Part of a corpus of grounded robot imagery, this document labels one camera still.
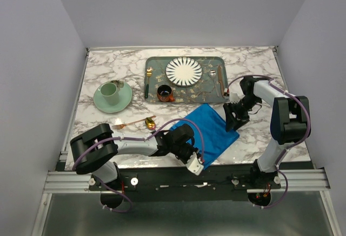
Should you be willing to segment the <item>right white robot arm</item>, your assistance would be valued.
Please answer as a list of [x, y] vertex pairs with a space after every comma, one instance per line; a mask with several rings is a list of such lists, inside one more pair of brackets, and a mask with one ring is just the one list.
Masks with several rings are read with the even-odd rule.
[[250, 111], [255, 105], [266, 102], [272, 108], [271, 140], [246, 175], [251, 187], [261, 188], [277, 176], [280, 163], [289, 150], [309, 137], [309, 100], [275, 86], [273, 78], [269, 76], [244, 75], [238, 77], [238, 81], [242, 98], [231, 93], [228, 87], [222, 89], [223, 96], [228, 98], [221, 112], [226, 131], [236, 131], [247, 124], [250, 121]]

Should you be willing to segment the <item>blue cloth napkin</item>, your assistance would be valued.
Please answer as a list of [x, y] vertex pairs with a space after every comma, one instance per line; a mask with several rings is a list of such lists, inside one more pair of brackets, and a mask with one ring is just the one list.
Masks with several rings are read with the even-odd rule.
[[194, 146], [202, 149], [204, 142], [204, 169], [207, 169], [226, 149], [238, 138], [239, 133], [231, 130], [226, 131], [226, 122], [208, 104], [202, 104], [185, 117], [188, 121], [179, 121], [170, 129], [188, 124], [194, 131]]

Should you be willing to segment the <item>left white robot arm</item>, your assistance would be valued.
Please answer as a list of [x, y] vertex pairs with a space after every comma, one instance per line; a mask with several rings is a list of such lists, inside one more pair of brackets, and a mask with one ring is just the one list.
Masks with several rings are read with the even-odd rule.
[[114, 132], [109, 124], [99, 124], [73, 138], [70, 147], [74, 158], [72, 170], [77, 174], [91, 173], [108, 190], [116, 189], [121, 175], [111, 158], [116, 155], [166, 156], [173, 154], [187, 169], [199, 175], [203, 169], [200, 150], [194, 147], [194, 131], [183, 124], [171, 131], [153, 132], [134, 137]]

